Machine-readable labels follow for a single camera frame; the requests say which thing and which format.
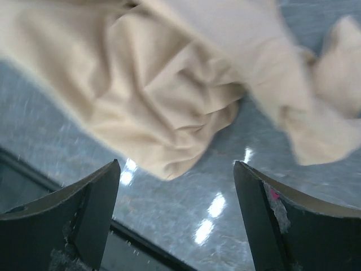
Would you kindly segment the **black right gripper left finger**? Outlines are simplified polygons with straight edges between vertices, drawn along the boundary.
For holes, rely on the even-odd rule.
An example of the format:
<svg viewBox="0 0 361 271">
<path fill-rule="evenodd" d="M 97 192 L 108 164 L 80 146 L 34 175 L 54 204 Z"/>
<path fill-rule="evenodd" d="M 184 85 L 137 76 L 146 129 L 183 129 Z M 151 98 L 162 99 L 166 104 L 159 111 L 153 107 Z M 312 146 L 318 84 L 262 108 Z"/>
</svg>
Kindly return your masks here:
<svg viewBox="0 0 361 271">
<path fill-rule="evenodd" d="M 99 270 L 120 173 L 114 160 L 1 214 L 1 270 Z"/>
</svg>

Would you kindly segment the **beige t shirt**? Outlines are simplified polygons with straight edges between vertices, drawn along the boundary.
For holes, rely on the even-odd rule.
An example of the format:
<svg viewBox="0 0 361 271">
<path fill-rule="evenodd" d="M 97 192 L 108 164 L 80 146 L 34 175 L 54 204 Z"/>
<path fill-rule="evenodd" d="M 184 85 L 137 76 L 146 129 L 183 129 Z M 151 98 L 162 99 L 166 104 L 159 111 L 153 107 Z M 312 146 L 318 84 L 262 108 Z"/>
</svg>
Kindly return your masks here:
<svg viewBox="0 0 361 271">
<path fill-rule="evenodd" d="M 317 57 L 276 1 L 2 1 L 1 58 L 164 180 L 194 166 L 244 93 L 301 165 L 360 147 L 360 25 L 350 16 Z"/>
</svg>

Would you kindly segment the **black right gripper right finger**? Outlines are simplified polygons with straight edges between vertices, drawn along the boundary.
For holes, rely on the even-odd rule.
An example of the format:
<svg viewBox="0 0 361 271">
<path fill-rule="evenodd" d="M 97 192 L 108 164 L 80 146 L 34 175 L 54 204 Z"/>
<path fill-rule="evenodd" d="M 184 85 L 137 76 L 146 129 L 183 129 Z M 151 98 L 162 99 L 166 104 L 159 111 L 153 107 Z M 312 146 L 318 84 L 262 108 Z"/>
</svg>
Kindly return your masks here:
<svg viewBox="0 0 361 271">
<path fill-rule="evenodd" d="M 234 164 L 256 270 L 360 270 L 360 210 L 314 198 Z"/>
</svg>

